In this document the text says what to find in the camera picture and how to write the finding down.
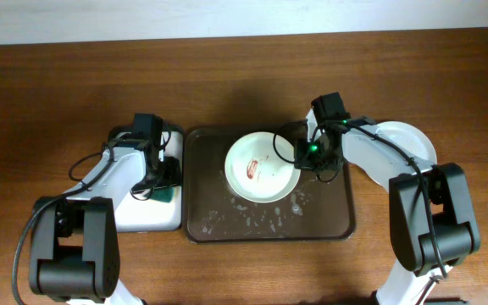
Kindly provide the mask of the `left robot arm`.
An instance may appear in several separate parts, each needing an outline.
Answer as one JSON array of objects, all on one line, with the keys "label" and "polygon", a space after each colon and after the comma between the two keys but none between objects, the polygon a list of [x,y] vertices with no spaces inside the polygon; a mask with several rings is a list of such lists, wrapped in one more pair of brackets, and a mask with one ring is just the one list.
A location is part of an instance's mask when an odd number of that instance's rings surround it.
[{"label": "left robot arm", "polygon": [[142,304],[120,278],[118,235],[181,226],[184,131],[155,114],[115,127],[74,187],[40,197],[19,243],[30,240],[29,287],[67,304]]}]

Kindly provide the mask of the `cream plate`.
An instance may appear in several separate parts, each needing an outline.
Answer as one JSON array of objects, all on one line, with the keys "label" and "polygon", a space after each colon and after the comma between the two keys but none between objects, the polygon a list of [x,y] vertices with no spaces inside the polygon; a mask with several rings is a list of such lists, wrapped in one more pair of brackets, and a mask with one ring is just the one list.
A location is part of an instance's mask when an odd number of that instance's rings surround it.
[{"label": "cream plate", "polygon": [[294,167],[294,146],[272,132],[239,138],[225,156],[225,178],[240,197],[256,203],[276,202],[289,195],[300,179]]}]

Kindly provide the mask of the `green yellow sponge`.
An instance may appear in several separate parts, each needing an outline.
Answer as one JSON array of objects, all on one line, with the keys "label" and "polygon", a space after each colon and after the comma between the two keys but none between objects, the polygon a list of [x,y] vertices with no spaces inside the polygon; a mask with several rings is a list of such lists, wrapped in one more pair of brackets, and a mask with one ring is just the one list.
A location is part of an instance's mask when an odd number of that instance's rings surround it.
[{"label": "green yellow sponge", "polygon": [[163,189],[154,189],[150,192],[148,199],[162,203],[169,203],[173,200],[174,196],[174,187],[168,187]]}]

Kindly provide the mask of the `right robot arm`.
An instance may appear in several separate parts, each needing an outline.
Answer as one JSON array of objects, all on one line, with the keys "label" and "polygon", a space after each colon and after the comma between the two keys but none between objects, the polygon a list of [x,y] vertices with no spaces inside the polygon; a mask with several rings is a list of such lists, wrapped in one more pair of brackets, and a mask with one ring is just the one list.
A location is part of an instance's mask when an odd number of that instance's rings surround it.
[{"label": "right robot arm", "polygon": [[423,304],[450,270],[480,249],[481,238],[463,169],[420,158],[389,139],[370,118],[352,118],[337,92],[315,98],[294,166],[321,175],[354,164],[389,195],[396,256],[376,304]]}]

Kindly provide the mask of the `pale green plate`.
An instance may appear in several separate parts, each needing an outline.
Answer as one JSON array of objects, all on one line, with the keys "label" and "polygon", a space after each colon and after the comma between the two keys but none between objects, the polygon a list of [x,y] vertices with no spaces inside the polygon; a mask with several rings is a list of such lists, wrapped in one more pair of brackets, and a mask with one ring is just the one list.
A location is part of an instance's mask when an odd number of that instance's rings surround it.
[{"label": "pale green plate", "polygon": [[[377,125],[365,125],[363,128],[400,147],[409,157],[416,158],[415,162],[421,171],[437,164],[436,151],[430,139],[410,124],[386,121]],[[374,141],[360,131],[358,135],[355,164],[386,191],[389,191],[389,179],[400,174],[414,173],[408,162],[392,147]]]}]

